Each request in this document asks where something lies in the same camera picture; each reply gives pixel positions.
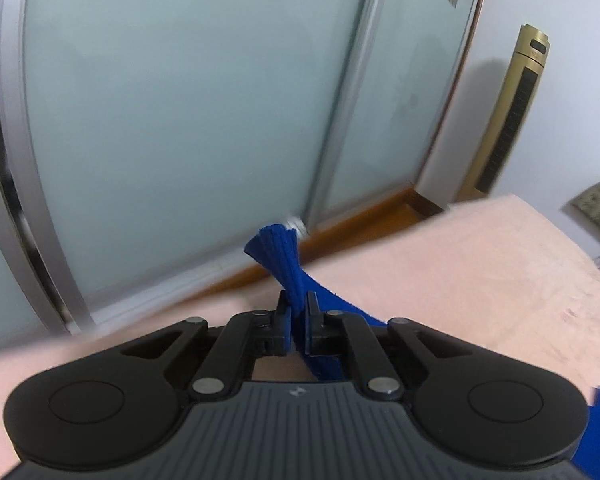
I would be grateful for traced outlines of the gold tower air conditioner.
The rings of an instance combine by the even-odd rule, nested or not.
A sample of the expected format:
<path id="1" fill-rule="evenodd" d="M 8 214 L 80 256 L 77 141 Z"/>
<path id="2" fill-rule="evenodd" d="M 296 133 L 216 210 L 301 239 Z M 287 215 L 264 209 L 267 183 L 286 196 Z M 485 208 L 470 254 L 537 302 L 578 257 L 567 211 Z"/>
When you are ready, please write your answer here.
<path id="1" fill-rule="evenodd" d="M 550 52 L 547 34 L 529 24 L 521 26 L 498 99 L 456 199 L 488 196 L 517 142 Z"/>

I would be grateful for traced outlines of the frosted glass sliding door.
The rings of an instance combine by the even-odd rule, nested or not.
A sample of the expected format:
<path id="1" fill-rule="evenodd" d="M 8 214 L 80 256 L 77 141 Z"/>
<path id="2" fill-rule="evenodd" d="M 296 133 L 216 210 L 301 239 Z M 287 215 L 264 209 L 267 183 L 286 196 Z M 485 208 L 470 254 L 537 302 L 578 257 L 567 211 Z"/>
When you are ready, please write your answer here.
<path id="1" fill-rule="evenodd" d="M 479 0 L 0 0 L 0 333 L 174 304 L 411 186 Z"/>

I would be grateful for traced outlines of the blue knitted garment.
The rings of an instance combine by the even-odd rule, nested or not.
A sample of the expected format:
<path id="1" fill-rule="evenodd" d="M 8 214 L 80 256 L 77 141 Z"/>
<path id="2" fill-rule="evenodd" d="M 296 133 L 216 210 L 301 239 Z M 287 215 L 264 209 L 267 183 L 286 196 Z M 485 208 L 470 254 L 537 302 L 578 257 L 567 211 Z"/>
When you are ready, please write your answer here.
<path id="1" fill-rule="evenodd" d="M 386 322 L 355 307 L 309 276 L 300 264 L 297 231 L 282 224 L 260 229 L 245 246 L 245 253 L 256 260 L 286 290 L 292 315 L 298 318 L 306 310 L 306 294 L 313 292 L 322 312 L 340 310 L 361 315 L 372 327 L 385 327 Z M 573 463 L 592 479 L 600 479 L 600 388 L 596 389 L 588 412 L 588 426 L 573 457 Z"/>

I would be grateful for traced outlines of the pink bed sheet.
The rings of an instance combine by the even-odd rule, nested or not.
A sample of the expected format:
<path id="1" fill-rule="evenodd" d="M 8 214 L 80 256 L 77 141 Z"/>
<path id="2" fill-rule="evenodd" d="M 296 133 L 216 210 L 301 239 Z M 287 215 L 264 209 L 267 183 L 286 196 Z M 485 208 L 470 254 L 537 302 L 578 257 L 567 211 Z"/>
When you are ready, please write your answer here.
<path id="1" fill-rule="evenodd" d="M 375 318 L 396 316 L 552 370 L 586 395 L 600 387 L 600 270 L 516 196 L 452 207 L 402 233 L 308 266 Z M 3 424 L 16 385 L 41 370 L 189 315 L 213 325 L 273 307 L 272 280 L 178 304 L 113 333 L 50 338 L 0 352 L 0 477 L 17 465 Z"/>

